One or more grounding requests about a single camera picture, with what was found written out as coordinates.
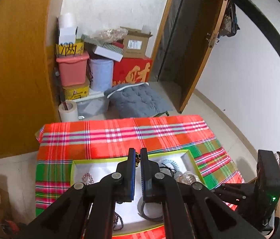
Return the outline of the beige claw hair clip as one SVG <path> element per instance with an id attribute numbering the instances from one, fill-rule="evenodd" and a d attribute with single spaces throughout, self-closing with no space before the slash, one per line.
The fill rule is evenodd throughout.
<path id="1" fill-rule="evenodd" d="M 192 185 L 195 182 L 202 183 L 202 181 L 199 179 L 198 175 L 194 174 L 191 171 L 186 171 L 185 173 L 179 175 L 176 178 L 177 182 L 187 184 L 187 185 Z"/>

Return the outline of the rhinestone hair clip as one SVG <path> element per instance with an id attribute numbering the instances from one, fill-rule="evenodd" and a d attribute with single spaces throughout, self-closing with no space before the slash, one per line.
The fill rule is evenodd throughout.
<path id="1" fill-rule="evenodd" d="M 85 185 L 90 185 L 94 183 L 94 179 L 92 177 L 92 175 L 87 172 L 85 174 L 83 174 L 81 181 L 85 184 Z"/>

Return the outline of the black fitness band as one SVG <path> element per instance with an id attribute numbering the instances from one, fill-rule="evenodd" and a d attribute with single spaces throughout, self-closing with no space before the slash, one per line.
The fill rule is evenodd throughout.
<path id="1" fill-rule="evenodd" d="M 162 222 L 163 221 L 163 207 L 161 203 L 146 203 L 141 197 L 137 203 L 137 210 L 139 216 L 151 221 Z"/>

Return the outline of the yellow shallow box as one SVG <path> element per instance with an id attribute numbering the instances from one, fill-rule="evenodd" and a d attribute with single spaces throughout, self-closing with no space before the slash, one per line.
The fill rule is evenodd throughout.
<path id="1" fill-rule="evenodd" d="M 191 171 L 198 175 L 202 184 L 205 181 L 199 172 L 198 166 L 194 160 L 193 154 L 188 149 L 181 149 L 177 151 L 150 153 L 148 158 L 151 161 L 157 162 L 160 166 L 168 166 L 177 170 L 174 177 L 177 177 L 186 171 Z M 100 180 L 116 171 L 118 163 L 125 161 L 126 157 L 120 158 L 108 158 L 108 159 L 94 159 L 94 160 L 75 160 L 72 163 L 72 169 L 70 172 L 70 184 L 74 185 L 77 182 L 82 182 L 81 178 L 83 174 L 89 172 L 94 183 L 100 182 Z M 135 195 L 134 200 L 129 203 L 116 204 L 115 212 L 122 217 L 124 228 L 120 231 L 115 231 L 113 236 L 131 236 L 161 228 L 163 223 L 148 221 L 138 214 L 137 203 L 142 197 L 142 185 L 141 185 L 141 168 L 136 168 L 135 177 Z"/>

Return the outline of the grey storage crate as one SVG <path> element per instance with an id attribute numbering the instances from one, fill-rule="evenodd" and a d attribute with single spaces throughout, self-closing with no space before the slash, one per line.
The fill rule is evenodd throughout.
<path id="1" fill-rule="evenodd" d="M 77 104 L 79 120 L 104 114 L 109 107 L 109 99 L 103 92 L 90 91 L 89 95 L 74 100 Z"/>

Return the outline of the plaid tablecloth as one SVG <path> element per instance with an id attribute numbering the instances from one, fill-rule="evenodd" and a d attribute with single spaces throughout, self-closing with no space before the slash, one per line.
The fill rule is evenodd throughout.
<path id="1" fill-rule="evenodd" d="M 198 115 L 51 123 L 44 125 L 36 138 L 40 144 L 37 214 L 69 188 L 74 160 L 124 157 L 130 148 L 146 148 L 150 154 L 189 150 L 209 189 L 244 182 L 232 158 Z"/>

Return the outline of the grey seat cushion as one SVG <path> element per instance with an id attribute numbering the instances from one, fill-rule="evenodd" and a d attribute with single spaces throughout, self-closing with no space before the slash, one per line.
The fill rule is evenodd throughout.
<path id="1" fill-rule="evenodd" d="M 147 118 L 168 114 L 172 106 L 148 83 L 119 84 L 104 92 L 104 96 L 120 118 Z"/>

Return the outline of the white tape roll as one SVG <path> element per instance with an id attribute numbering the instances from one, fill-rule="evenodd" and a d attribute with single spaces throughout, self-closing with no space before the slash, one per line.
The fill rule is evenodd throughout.
<path id="1" fill-rule="evenodd" d="M 79 120 L 77 104 L 74 101 L 66 101 L 65 108 L 64 104 L 60 104 L 58 107 L 61 122 L 77 122 Z"/>

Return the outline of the yellow printed box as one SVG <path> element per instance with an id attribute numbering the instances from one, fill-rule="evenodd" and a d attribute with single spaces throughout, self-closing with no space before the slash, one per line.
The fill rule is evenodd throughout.
<path id="1" fill-rule="evenodd" d="M 63 92 L 66 100 L 81 99 L 89 95 L 89 79 L 87 78 L 83 84 L 64 86 Z"/>
<path id="2" fill-rule="evenodd" d="M 83 54 L 84 42 L 77 39 L 75 43 L 64 43 L 55 45 L 56 57 L 76 56 Z"/>

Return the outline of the blue plastic bucket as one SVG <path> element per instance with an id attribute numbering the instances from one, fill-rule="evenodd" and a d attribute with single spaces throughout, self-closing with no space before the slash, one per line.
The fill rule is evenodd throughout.
<path id="1" fill-rule="evenodd" d="M 104 92 L 112 88 L 114 62 L 111 59 L 90 59 L 90 88 L 95 92 Z"/>

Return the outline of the white striped box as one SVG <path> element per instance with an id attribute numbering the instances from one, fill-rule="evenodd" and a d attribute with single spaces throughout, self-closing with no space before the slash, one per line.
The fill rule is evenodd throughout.
<path id="1" fill-rule="evenodd" d="M 88 35 L 82 35 L 81 40 L 90 45 L 94 54 L 120 62 L 123 58 L 123 49 L 111 43 L 101 42 Z"/>

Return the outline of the wooden wardrobe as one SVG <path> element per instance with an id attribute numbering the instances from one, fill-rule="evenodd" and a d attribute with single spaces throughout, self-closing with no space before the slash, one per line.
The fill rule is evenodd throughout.
<path id="1" fill-rule="evenodd" d="M 57 122 L 53 80 L 63 0 L 0 0 L 0 159 L 36 151 L 34 136 Z"/>

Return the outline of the brown cardboard box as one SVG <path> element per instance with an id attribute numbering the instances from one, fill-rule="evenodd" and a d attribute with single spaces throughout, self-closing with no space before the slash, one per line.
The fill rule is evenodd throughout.
<path id="1" fill-rule="evenodd" d="M 152 36 L 151 32 L 144 33 L 141 30 L 123 27 L 128 31 L 123 38 L 123 57 L 124 58 L 144 58 L 148 42 Z"/>

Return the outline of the clear plastic bag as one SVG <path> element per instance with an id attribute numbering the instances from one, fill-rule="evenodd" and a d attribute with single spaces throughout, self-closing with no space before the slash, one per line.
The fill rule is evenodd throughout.
<path id="1" fill-rule="evenodd" d="M 99 42 L 113 43 L 119 40 L 123 40 L 128 34 L 128 30 L 123 27 L 117 29 L 106 29 L 98 31 L 91 35 L 91 38 L 98 40 Z"/>

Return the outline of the wooden door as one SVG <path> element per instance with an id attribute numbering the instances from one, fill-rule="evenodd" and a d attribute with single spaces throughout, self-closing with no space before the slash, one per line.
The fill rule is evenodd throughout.
<path id="1" fill-rule="evenodd" d="M 182 113 L 208 61 L 228 0 L 167 0 L 152 50 L 150 81 L 180 87 Z"/>

